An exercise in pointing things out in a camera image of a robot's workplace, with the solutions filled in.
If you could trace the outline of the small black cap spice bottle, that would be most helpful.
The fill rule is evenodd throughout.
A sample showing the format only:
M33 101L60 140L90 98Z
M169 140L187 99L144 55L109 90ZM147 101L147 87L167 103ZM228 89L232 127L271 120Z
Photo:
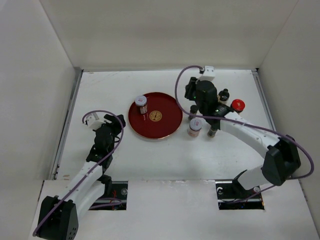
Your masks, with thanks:
M198 107L196 105L191 105L189 110L190 115L188 116L188 120L191 121L194 119L194 115L198 113Z

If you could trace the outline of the white lid dark jar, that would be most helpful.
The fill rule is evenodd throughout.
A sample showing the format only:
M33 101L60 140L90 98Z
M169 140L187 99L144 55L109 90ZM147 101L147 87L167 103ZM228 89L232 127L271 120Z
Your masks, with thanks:
M147 97L144 95L139 95L134 100L135 105L137 106L140 114L146 114L148 111L148 103L147 103Z

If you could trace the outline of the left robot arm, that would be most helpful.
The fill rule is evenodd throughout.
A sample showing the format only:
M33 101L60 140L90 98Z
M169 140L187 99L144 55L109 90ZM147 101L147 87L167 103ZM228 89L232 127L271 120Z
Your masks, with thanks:
M105 175L124 136L126 122L122 114L103 110L90 111L82 117L82 123L95 133L84 165L80 171L55 196L46 196L40 205L38 223L33 237L44 240L73 240L79 230L79 222L98 198L112 195L112 179Z

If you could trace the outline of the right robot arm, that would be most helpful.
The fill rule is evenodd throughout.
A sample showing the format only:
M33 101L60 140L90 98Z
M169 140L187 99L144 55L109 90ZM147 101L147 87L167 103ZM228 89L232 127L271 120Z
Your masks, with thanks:
M281 186L301 166L291 137L251 128L234 108L218 101L217 89L211 81L191 77L184 97L195 102L213 132L223 131L238 138L264 159L261 166L246 169L232 180L231 190L236 197L243 198L254 187L264 184Z

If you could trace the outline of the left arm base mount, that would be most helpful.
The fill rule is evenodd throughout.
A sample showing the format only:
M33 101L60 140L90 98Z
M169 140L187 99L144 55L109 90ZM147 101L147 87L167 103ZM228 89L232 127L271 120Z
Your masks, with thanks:
M125 211L127 209L128 181L113 181L108 175L98 179L105 185L104 194L89 208L93 211Z

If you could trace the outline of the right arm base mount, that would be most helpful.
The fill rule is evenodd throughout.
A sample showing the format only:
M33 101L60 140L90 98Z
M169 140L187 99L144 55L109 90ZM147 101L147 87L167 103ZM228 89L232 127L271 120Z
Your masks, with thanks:
M244 173L239 173L234 179L217 180L215 182L217 205L219 210L264 210L264 203L260 187L256 190L244 189L238 178Z

